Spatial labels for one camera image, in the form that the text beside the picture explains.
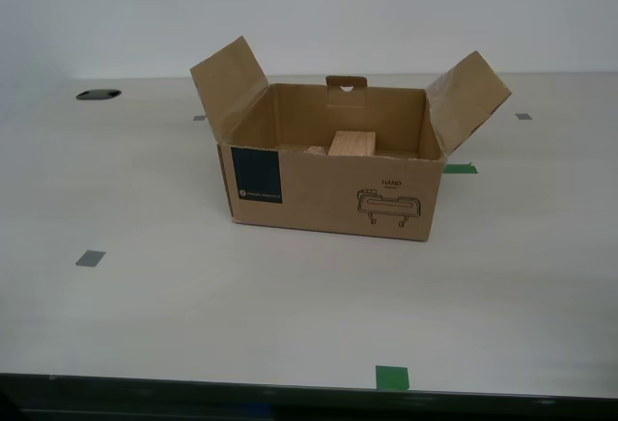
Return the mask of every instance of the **white wall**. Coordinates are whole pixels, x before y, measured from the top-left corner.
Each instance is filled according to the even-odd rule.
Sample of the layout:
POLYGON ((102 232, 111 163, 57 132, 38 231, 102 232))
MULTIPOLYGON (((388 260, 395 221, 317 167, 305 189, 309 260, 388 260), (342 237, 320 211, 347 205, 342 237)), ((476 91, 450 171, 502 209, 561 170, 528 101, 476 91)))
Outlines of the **white wall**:
POLYGON ((501 71, 618 70, 617 3, 0 0, 0 69, 186 76, 244 35, 270 74, 443 71, 474 49, 501 71))

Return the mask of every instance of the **cardboard box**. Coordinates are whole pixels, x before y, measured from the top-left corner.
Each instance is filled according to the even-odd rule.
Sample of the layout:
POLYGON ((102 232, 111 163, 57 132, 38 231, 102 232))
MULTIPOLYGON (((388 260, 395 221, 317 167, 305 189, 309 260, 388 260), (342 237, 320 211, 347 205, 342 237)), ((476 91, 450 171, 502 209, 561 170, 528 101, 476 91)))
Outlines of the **cardboard box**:
POLYGON ((234 221, 397 239, 427 240, 446 157, 511 95, 478 52, 425 90, 270 85, 244 38, 191 75, 234 221), (327 155, 337 131, 374 132, 375 154, 327 155))

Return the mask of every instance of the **table surface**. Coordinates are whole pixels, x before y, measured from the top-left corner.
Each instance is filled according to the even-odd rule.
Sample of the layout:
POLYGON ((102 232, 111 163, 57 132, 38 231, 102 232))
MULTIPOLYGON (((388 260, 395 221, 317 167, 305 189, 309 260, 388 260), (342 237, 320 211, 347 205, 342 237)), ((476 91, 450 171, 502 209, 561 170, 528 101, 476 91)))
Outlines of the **table surface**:
POLYGON ((503 79, 426 243, 232 223, 190 79, 44 98, 0 126, 0 372, 618 397, 618 74, 503 79))

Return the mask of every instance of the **box flap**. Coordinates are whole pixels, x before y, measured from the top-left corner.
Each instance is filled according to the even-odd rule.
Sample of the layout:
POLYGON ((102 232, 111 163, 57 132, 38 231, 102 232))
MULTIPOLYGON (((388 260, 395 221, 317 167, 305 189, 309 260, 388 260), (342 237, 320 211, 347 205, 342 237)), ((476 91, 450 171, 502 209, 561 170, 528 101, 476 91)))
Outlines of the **box flap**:
POLYGON ((511 95, 478 52, 467 56, 426 91, 432 127, 445 155, 455 151, 511 95))
POLYGON ((218 142, 226 142, 268 88, 267 78, 243 37, 195 66, 191 76, 218 142))

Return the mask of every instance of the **gray tape marker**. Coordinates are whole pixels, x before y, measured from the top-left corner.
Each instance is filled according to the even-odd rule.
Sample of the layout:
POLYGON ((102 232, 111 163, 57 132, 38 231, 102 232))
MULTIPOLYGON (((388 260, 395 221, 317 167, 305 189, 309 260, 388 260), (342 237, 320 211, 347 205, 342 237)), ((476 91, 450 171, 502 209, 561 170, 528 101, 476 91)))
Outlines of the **gray tape marker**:
POLYGON ((78 267, 96 267, 100 259, 103 258, 105 252, 99 252, 97 250, 87 250, 84 255, 80 257, 76 265, 78 267))

